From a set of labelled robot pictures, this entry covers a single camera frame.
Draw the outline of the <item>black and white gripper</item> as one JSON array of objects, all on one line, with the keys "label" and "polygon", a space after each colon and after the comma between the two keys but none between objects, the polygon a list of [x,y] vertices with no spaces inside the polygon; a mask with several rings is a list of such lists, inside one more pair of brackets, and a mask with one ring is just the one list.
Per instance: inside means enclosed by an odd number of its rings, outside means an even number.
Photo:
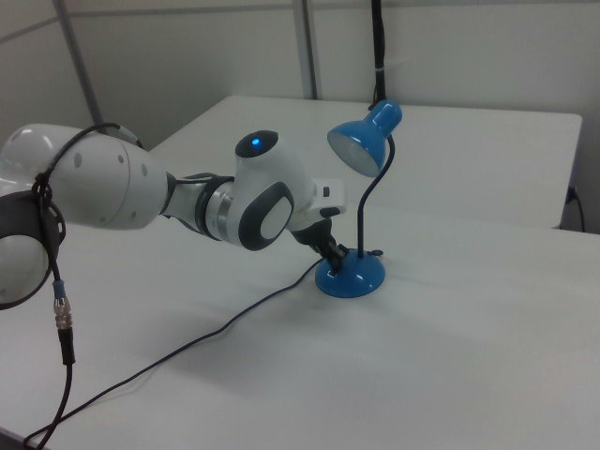
[{"label": "black and white gripper", "polygon": [[342,268],[348,249],[332,234],[332,218],[346,211],[346,188],[340,179],[312,179],[308,201],[292,213],[292,237],[301,245],[327,256],[334,277]]}]

